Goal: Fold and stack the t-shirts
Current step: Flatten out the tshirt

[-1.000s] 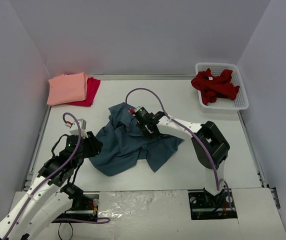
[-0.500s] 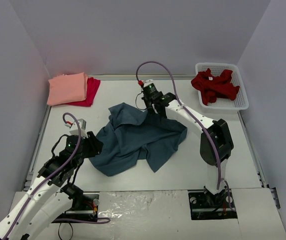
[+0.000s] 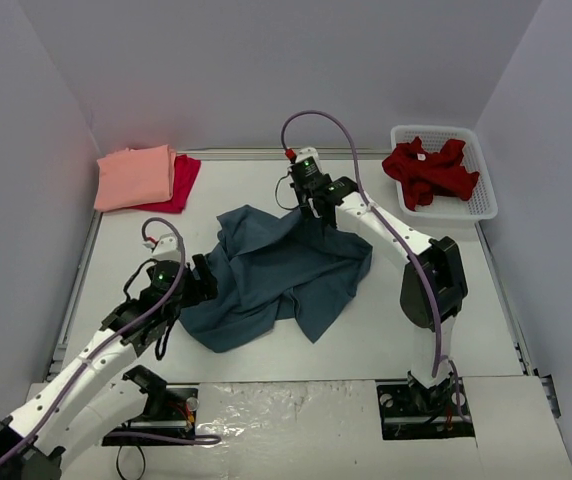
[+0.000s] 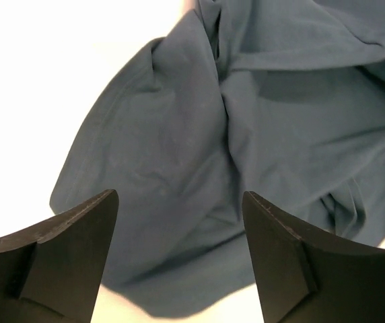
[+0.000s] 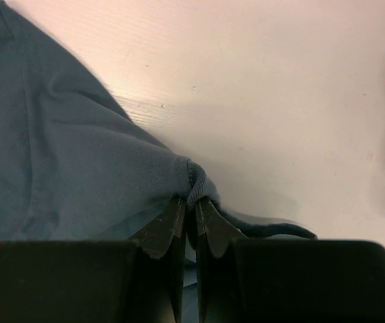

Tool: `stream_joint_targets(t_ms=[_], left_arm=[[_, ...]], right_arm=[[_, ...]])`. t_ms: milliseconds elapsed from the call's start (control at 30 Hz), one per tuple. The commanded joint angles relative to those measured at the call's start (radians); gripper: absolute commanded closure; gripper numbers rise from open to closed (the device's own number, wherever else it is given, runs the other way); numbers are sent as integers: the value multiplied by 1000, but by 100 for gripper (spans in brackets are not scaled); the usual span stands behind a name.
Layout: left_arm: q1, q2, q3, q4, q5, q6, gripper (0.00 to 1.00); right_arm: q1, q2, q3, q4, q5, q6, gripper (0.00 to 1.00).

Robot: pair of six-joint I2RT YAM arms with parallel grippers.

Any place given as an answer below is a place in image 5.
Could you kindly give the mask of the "teal blue t shirt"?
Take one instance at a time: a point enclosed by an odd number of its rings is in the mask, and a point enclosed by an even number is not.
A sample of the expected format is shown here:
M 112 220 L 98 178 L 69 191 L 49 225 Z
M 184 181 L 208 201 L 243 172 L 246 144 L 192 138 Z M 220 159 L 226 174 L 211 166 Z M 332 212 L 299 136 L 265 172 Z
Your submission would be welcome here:
M 198 322 L 195 251 L 135 234 L 201 199 L 221 209 L 200 165 L 0 1 L 0 322 Z

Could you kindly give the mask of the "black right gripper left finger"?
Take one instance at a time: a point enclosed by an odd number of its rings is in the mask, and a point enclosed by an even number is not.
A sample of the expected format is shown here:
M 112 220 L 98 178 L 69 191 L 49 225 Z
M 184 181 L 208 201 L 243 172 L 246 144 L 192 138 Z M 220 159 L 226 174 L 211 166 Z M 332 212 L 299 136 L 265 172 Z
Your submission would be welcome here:
M 117 242 L 0 242 L 0 322 L 180 322 L 182 199 Z

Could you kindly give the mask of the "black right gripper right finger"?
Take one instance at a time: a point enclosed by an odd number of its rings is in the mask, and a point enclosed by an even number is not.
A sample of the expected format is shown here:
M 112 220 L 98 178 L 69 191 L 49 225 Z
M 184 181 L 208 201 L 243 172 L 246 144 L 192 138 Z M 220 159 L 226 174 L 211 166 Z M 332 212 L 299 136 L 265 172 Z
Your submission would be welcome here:
M 195 207 L 202 322 L 385 322 L 385 248 L 359 240 L 248 238 Z

